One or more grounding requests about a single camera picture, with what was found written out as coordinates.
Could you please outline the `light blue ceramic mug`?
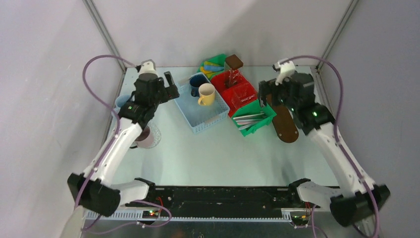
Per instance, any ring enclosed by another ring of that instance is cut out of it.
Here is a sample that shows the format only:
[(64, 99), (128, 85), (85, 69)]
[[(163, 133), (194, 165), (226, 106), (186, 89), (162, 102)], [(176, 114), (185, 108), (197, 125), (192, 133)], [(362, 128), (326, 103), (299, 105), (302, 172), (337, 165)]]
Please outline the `light blue ceramic mug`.
[(130, 99), (131, 95), (128, 94), (118, 96), (114, 101), (114, 108), (112, 109), (112, 111), (119, 113), (122, 106), (124, 106), (126, 102), (130, 101)]

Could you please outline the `pink ceramic mug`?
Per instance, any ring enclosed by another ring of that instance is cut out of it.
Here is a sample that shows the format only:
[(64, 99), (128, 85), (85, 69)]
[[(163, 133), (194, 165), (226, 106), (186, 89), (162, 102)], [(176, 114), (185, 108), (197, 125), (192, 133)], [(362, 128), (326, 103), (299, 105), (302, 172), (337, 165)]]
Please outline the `pink ceramic mug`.
[(150, 149), (155, 146), (155, 135), (153, 131), (147, 126), (142, 133), (135, 139), (130, 149), (144, 148)]

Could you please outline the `clear glass rectangular container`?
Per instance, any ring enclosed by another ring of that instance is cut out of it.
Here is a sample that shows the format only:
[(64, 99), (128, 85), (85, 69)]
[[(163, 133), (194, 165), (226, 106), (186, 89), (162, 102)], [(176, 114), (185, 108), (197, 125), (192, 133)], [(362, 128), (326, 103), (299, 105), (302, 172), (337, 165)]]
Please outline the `clear glass rectangular container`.
[(232, 88), (232, 104), (235, 108), (241, 108), (255, 100), (257, 100), (257, 92), (252, 84), (243, 82)]

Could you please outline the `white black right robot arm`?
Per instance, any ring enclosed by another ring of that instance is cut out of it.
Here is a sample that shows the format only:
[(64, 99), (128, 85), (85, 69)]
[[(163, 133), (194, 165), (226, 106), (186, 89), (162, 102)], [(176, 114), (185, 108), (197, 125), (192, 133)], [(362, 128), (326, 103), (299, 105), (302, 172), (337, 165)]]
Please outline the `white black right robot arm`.
[(331, 168), (338, 189), (308, 178), (289, 184), (288, 201), (294, 207), (306, 202), (331, 212), (338, 224), (348, 227), (380, 210), (390, 196), (388, 187), (378, 185), (350, 152), (330, 110), (315, 100), (315, 83), (310, 74), (294, 72), (281, 83), (259, 82), (261, 106), (285, 106), (301, 129), (317, 145)]

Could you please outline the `light blue plastic basket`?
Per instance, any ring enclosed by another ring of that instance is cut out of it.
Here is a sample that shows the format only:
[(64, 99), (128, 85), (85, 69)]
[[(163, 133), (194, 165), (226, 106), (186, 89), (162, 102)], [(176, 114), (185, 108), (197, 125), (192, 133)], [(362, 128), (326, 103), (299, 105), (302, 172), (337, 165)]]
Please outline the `light blue plastic basket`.
[(225, 119), (229, 112), (229, 106), (217, 91), (215, 92), (215, 101), (212, 105), (200, 106), (198, 104), (199, 97), (192, 96), (192, 81), (194, 80), (204, 83), (210, 82), (201, 72), (177, 82), (175, 85), (178, 88), (179, 97), (175, 99), (175, 103), (192, 132), (197, 134)]

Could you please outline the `glass jar with brown lid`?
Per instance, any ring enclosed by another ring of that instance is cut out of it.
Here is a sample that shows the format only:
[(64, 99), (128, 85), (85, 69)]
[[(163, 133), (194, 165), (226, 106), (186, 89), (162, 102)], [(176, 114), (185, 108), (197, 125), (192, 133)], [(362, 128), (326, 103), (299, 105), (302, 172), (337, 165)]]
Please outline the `glass jar with brown lid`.
[(239, 69), (243, 67), (243, 62), (235, 54), (228, 56), (225, 59), (225, 86), (230, 88), (238, 84)]

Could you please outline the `green bin with toothbrushes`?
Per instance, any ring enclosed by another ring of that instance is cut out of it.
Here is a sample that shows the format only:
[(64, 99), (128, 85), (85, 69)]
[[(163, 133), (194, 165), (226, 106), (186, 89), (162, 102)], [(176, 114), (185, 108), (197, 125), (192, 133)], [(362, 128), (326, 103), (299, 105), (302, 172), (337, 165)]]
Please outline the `green bin with toothbrushes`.
[(228, 115), (245, 137), (269, 125), (277, 114), (271, 106), (262, 107), (258, 100), (254, 100), (242, 107), (231, 108)]

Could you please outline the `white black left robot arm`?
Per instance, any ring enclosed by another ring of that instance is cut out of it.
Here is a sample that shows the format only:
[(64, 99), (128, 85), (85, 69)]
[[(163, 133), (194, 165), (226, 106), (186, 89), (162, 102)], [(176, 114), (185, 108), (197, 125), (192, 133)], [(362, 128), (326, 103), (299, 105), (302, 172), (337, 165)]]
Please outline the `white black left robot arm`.
[(138, 200), (152, 206), (157, 194), (153, 185), (141, 178), (131, 182), (112, 184), (119, 164), (126, 152), (152, 120), (160, 104), (179, 97), (177, 86), (169, 71), (159, 77), (154, 70), (139, 74), (135, 90), (116, 115), (113, 135), (91, 164), (80, 174), (72, 173), (67, 180), (76, 206), (109, 217), (121, 205)]

